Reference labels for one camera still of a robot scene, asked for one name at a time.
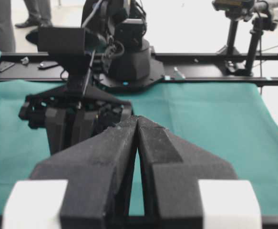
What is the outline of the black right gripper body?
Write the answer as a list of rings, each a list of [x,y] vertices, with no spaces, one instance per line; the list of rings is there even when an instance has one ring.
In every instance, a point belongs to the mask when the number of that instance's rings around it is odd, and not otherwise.
[[[28,121],[32,129],[45,128],[45,113],[49,107],[66,110],[66,137],[73,136],[73,124],[79,110],[98,111],[98,121],[92,136],[132,116],[132,104],[129,101],[120,100],[93,86],[88,86],[83,94],[73,94],[62,85],[38,94],[27,95],[20,108],[19,118]]]

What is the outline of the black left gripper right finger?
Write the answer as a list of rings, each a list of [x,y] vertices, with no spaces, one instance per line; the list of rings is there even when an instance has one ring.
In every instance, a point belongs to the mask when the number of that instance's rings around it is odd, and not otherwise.
[[[160,229],[201,229],[198,180],[235,180],[234,168],[143,116],[138,117],[137,132],[145,214]]]

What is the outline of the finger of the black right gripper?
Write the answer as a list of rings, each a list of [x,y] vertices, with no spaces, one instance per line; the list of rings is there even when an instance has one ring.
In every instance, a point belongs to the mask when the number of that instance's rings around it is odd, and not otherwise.
[[[93,135],[98,121],[98,111],[79,110],[73,124],[73,145]]]
[[[45,113],[45,128],[51,154],[67,147],[67,112],[65,109],[49,107]]]

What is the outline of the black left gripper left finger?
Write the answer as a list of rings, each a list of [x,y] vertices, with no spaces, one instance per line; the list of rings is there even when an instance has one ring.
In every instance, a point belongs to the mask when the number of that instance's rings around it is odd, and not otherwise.
[[[128,214],[137,116],[39,162],[32,180],[68,181],[60,211],[64,229],[104,229]]]

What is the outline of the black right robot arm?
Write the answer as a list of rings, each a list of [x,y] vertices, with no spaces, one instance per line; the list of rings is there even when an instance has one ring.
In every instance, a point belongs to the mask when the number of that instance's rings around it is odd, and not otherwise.
[[[157,82],[164,66],[151,54],[146,13],[135,0],[88,0],[80,27],[39,27],[26,39],[67,73],[64,84],[30,94],[19,118],[44,128],[51,154],[93,137],[133,115],[129,101],[101,89],[135,91]]]

